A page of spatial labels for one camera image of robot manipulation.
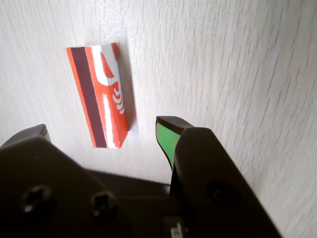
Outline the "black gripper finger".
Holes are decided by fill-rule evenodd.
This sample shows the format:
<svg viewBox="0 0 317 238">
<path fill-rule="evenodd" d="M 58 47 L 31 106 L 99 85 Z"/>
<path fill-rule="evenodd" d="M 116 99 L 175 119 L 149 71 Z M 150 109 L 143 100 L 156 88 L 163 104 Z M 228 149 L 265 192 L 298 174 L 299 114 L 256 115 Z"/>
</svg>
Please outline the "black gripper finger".
<svg viewBox="0 0 317 238">
<path fill-rule="evenodd" d="M 44 124 L 0 148 L 0 235 L 10 238 L 130 238 L 116 198 L 56 148 Z"/>
<path fill-rule="evenodd" d="M 158 116 L 156 138 L 172 168 L 170 194 L 181 201 L 194 237 L 280 237 L 209 128 L 193 126 L 176 116 Z"/>
</svg>

